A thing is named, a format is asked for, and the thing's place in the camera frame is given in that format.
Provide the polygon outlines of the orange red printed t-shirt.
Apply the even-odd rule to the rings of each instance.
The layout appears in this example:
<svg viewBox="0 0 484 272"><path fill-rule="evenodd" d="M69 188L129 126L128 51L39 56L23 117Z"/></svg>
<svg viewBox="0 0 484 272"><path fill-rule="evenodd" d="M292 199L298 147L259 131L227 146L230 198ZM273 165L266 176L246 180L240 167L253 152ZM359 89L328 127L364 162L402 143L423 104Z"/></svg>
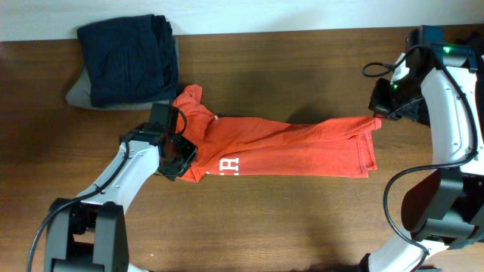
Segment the orange red printed t-shirt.
<svg viewBox="0 0 484 272"><path fill-rule="evenodd" d="M183 112L177 129L197 146L183 180L205 175L366 178L377 169L371 133L380 119L336 118L291 125L256 117L218 117L201 103L203 89L189 85L175 99Z"/></svg>

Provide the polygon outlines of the navy blue garment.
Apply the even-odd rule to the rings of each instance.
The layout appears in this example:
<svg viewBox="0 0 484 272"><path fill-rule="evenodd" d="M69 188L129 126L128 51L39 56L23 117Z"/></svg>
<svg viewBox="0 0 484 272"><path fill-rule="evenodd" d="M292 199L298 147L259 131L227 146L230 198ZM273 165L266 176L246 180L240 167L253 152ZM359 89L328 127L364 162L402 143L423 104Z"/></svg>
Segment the navy blue garment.
<svg viewBox="0 0 484 272"><path fill-rule="evenodd" d="M163 15L118 17L77 29L95 107L175 100L178 56Z"/></svg>

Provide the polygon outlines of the grey garment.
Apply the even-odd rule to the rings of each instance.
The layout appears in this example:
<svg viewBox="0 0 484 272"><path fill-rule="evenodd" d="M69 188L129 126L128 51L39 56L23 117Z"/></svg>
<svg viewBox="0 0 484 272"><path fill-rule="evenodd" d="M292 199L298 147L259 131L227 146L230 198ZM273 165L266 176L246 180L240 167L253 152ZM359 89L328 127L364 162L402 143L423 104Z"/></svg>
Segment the grey garment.
<svg viewBox="0 0 484 272"><path fill-rule="evenodd" d="M175 37L148 32L79 32L84 66L66 94L86 110L149 110L178 94L179 47Z"/></svg>

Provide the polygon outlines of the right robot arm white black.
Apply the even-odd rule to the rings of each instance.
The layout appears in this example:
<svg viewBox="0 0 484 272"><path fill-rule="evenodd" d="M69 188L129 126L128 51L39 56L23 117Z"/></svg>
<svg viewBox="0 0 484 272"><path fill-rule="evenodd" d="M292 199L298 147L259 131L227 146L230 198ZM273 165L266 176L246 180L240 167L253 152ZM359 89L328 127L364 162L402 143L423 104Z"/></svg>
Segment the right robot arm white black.
<svg viewBox="0 0 484 272"><path fill-rule="evenodd" d="M402 200L402 224L392 238L367 254L361 271L419 271L448 249L483 240L483 137L476 99L478 57L467 46L411 46L377 75L370 109L430 127L433 161L427 177Z"/></svg>

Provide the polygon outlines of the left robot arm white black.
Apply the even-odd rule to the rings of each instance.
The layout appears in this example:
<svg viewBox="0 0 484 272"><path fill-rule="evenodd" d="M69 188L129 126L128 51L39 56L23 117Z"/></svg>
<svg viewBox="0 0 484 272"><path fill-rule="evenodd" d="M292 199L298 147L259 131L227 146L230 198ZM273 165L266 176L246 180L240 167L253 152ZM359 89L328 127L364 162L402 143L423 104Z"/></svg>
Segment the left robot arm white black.
<svg viewBox="0 0 484 272"><path fill-rule="evenodd" d="M136 272L129 260L125 214L145 181L183 176L197 148L172 128L143 123L119 139L119 150L72 199L58 198L42 223L46 271Z"/></svg>

